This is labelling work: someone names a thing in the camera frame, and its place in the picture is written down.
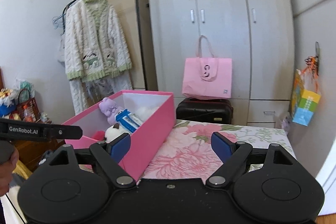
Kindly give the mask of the left hand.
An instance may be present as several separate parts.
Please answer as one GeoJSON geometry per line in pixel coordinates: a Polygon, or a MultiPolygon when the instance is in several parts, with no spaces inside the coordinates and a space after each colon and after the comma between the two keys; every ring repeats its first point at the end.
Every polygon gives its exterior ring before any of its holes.
{"type": "Polygon", "coordinates": [[[4,196],[10,188],[13,179],[12,172],[17,166],[19,160],[19,152],[15,148],[9,161],[3,163],[0,167],[0,196],[4,196]]]}

